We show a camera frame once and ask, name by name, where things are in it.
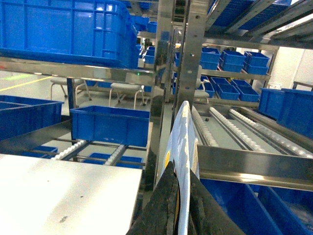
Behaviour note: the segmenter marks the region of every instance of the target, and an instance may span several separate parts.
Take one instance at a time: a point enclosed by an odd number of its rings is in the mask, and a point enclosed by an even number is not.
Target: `blue plastic crate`
[[[175,53],[175,66],[178,67],[179,66],[179,52]]]
[[[61,121],[63,102],[0,95],[0,140],[22,135]]]
[[[262,53],[245,51],[245,62],[251,66],[266,67],[268,65],[269,58]]]
[[[111,88],[112,82],[98,82],[98,87]]]
[[[313,193],[260,187],[258,197],[283,234],[313,234]]]
[[[94,82],[94,81],[86,81],[86,84],[87,84],[87,86],[89,86],[89,87],[93,87],[94,85],[96,85],[96,83],[97,82]]]
[[[277,123],[313,139],[313,92],[283,89]]]
[[[51,153],[57,153],[58,152],[57,147],[50,147],[50,146],[38,146],[38,147],[34,148],[33,150],[46,151],[46,152],[51,152]],[[24,152],[21,154],[21,156],[34,157],[34,158],[45,158],[45,159],[51,159],[54,157],[54,155],[48,155],[48,154],[42,154],[42,153],[30,153],[30,152]]]
[[[219,63],[200,61],[200,65],[204,70],[216,70]]]
[[[247,235],[282,235],[249,185],[200,179],[224,212]]]
[[[241,72],[242,67],[243,67],[242,65],[225,63],[224,60],[220,59],[220,68],[224,71]]]
[[[103,106],[71,109],[73,138],[145,147],[150,113]]]
[[[148,49],[143,56],[145,64],[154,64],[155,63],[155,50]]]
[[[237,51],[223,50],[221,59],[227,63],[232,65],[243,65],[245,61],[245,56]]]
[[[149,22],[149,17],[131,16],[137,31],[145,31]]]
[[[241,101],[247,102],[258,102],[260,95],[249,86],[237,86],[237,91],[239,91],[239,99]]]
[[[232,85],[217,84],[217,91],[221,99],[238,100],[240,93]]]
[[[278,119],[285,93],[281,90],[261,88],[259,112]]]
[[[231,0],[224,11],[217,18],[214,25],[222,27],[229,26],[237,17],[247,10],[253,2],[253,0]],[[240,29],[251,30],[285,10],[290,4],[291,0],[277,0],[260,14],[246,22],[240,27]]]
[[[0,35],[2,56],[121,68],[132,60],[130,51],[136,45],[137,32],[127,8],[119,1],[0,3],[5,28]]]
[[[224,77],[211,77],[211,83],[214,90],[218,90],[217,84],[230,85],[230,83]]]
[[[243,68],[247,73],[258,74],[258,75],[266,75],[268,72],[268,67],[251,66],[250,64],[246,62],[244,62]]]
[[[213,98],[215,90],[214,90],[212,84],[209,83],[209,82],[205,82],[204,83],[204,88],[205,88],[205,92],[210,95],[210,98]]]
[[[157,22],[149,22],[147,26],[147,30],[149,33],[157,32]]]
[[[221,54],[220,54],[219,50],[217,50],[215,48],[202,47],[200,60],[203,62],[218,63],[220,56],[221,56]]]
[[[144,92],[152,92],[152,87],[145,86],[143,90]]]
[[[100,158],[100,159],[108,159],[110,157],[109,154],[104,154],[104,153],[92,153],[89,155],[91,158]],[[133,163],[142,163],[143,159],[142,158],[137,158],[137,157],[127,157],[123,156],[121,157],[121,161],[128,161],[128,162],[133,162]],[[97,165],[103,165],[103,161],[97,161],[97,160],[83,160],[84,163],[91,163],[91,164],[97,164]],[[133,168],[133,169],[142,169],[141,165],[133,165],[133,164],[124,164],[124,163],[117,163],[116,166],[119,167],[126,167],[126,168]]]
[[[241,79],[232,79],[230,81],[230,84],[233,85],[233,86],[248,86],[248,87],[251,87],[251,85],[249,83],[247,83],[246,81],[241,80]]]

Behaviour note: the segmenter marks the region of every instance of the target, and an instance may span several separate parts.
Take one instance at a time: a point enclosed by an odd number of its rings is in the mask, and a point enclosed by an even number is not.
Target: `stacked blue bin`
[[[229,72],[240,72],[245,56],[237,51],[224,50],[220,58],[220,68]]]
[[[0,0],[0,4],[6,29],[0,35],[2,56],[136,68],[137,31],[119,1]]]
[[[239,99],[247,102],[258,102],[260,95],[244,80],[233,79],[230,82],[239,91]]]
[[[224,212],[247,235],[282,235],[249,185],[201,179]]]
[[[149,22],[147,25],[147,30],[149,33],[157,32],[157,22]]]
[[[142,56],[145,64],[155,63],[155,47],[148,47],[146,53]]]
[[[216,70],[220,56],[219,50],[202,47],[200,65],[204,70]]]
[[[70,112],[75,139],[147,145],[149,112],[103,106],[71,109]]]
[[[313,139],[313,92],[282,89],[284,99],[277,123]]]
[[[261,88],[259,112],[278,119],[282,109],[285,93],[281,90]]]
[[[63,102],[0,95],[0,141],[61,121]]]
[[[266,75],[268,72],[269,58],[262,53],[245,51],[244,70],[247,73]]]

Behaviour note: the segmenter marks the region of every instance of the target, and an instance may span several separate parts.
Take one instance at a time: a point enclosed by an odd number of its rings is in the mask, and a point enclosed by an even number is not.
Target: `white chair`
[[[111,95],[112,92],[116,92],[117,94],[117,102],[120,103],[120,96],[119,93],[123,94],[123,93],[134,93],[135,97],[134,97],[134,109],[136,109],[136,101],[137,101],[137,95],[138,93],[141,93],[142,95],[142,105],[145,105],[145,100],[144,100],[144,96],[143,96],[143,91],[144,86],[141,85],[130,85],[130,84],[123,84],[123,83],[112,83],[111,84],[111,90],[110,90],[110,95],[109,95],[109,107],[111,106]]]
[[[204,83],[205,82],[209,82],[209,81],[205,80],[205,81],[202,82],[201,81],[201,73],[202,73],[202,67],[199,65],[194,99],[206,99],[206,102],[209,103],[210,95],[207,92],[205,92],[205,86],[204,86]],[[198,87],[200,85],[203,87],[203,90],[198,90]]]
[[[54,77],[52,79],[50,79],[50,81],[52,82],[51,84],[51,88],[50,88],[50,99],[52,100],[52,88],[54,85],[60,85],[61,88],[62,88],[62,91],[64,93],[64,97],[67,98],[67,93],[65,92],[64,90],[64,87],[63,86],[67,86],[67,80],[65,78],[59,78],[59,77]],[[72,79],[73,81],[73,86],[75,87],[75,103],[77,103],[76,101],[76,98],[77,98],[77,94],[78,93],[78,89],[81,87],[81,86],[86,86],[86,90],[87,90],[87,93],[88,93],[88,97],[89,97],[89,100],[91,100],[91,96],[90,96],[90,93],[89,93],[89,89],[88,89],[88,86],[87,86],[87,83],[85,80],[83,79],[80,79],[80,78],[75,78],[75,79]]]

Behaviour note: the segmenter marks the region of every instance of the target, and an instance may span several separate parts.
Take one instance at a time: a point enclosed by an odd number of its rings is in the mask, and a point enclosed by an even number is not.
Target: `stainless steel shelf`
[[[138,38],[150,38],[150,39],[155,39],[156,36],[157,36],[156,33],[149,33],[145,31],[140,31],[138,32],[138,35],[137,35]]]
[[[228,72],[222,70],[202,70],[203,75],[218,76],[218,77],[232,77],[236,79],[253,79],[253,80],[263,80],[269,81],[270,75],[257,75],[242,72]]]
[[[0,57],[0,70],[66,78],[84,78],[92,81],[116,81],[146,86],[154,85],[155,81],[155,73],[147,70],[112,69],[6,57]]]

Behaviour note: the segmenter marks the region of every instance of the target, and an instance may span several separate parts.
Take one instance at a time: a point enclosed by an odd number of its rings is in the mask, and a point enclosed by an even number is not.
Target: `metal shelving rack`
[[[158,3],[158,10],[143,11],[142,16],[157,17],[158,27],[156,34],[140,32],[139,37],[152,37],[156,39],[155,64],[153,71],[148,70],[125,70],[112,69],[94,66],[65,65],[58,63],[29,61],[0,57],[0,67],[4,71],[16,71],[25,73],[44,74],[64,77],[67,79],[69,108],[74,108],[73,78],[83,78],[92,81],[122,82],[152,86],[151,95],[151,115],[150,115],[150,143],[147,146],[147,162],[145,168],[145,192],[152,191],[156,183],[157,163],[159,159],[160,137],[164,116],[164,100],[170,92],[169,84],[173,72],[171,61],[173,60],[173,42],[175,41],[174,28],[179,24],[175,22],[179,17],[175,15],[174,0],[143,0],[142,2]],[[201,57],[201,47],[203,43],[215,45],[228,45],[234,47],[255,48],[259,50],[274,51],[275,58],[278,47],[298,47],[313,49],[312,27],[304,27],[311,22],[303,23],[291,28],[286,33],[277,33],[277,29],[292,23],[313,12],[313,0],[300,0],[296,4],[288,7],[285,11],[274,16],[272,19],[257,26],[250,31],[239,30],[239,27],[256,14],[269,6],[273,1],[256,0],[254,4],[237,18],[228,28],[216,28],[213,26],[216,18],[229,3],[229,0],[220,0],[214,3],[215,7],[208,13],[209,6],[213,0],[186,0],[184,8],[184,22],[182,24],[182,50],[181,64],[178,67],[178,89],[174,98],[173,119],[182,102],[187,100],[192,107],[194,103],[194,90],[196,89],[196,79],[198,74],[198,64]],[[133,73],[131,78],[126,77],[126,73]],[[259,76],[245,73],[233,74],[225,71],[205,70],[205,74],[214,76],[236,77],[239,79],[269,80],[269,75]],[[210,105],[197,104],[196,109],[200,114],[207,115]],[[231,101],[223,101],[226,106],[240,106]],[[247,114],[250,118],[257,119],[269,128],[290,138],[291,132],[282,129],[275,123],[266,122],[262,117],[255,116],[254,113],[241,108],[240,112]],[[70,120],[63,120],[56,126],[45,128],[25,136],[17,137],[9,141],[0,142],[0,146],[5,146],[6,153],[19,153],[25,149],[31,149],[48,141],[55,140],[71,130]],[[299,145],[313,151],[312,142],[306,138],[297,136],[293,138]],[[246,182],[251,180],[253,175],[262,177],[262,183],[269,186],[281,186],[288,188],[300,188],[313,190],[312,160],[301,157],[286,157],[285,155],[262,155],[249,151],[236,150],[234,154],[231,150],[199,145],[200,175],[207,179],[219,179],[235,182]],[[218,155],[223,159],[208,165],[209,160]],[[266,168],[256,167],[251,164],[247,168],[237,168],[235,162],[240,158],[241,165],[247,162],[259,160],[258,164],[276,169],[279,161],[285,161],[289,166],[288,171],[277,171],[271,174]],[[300,165],[300,173],[293,174],[293,165]]]

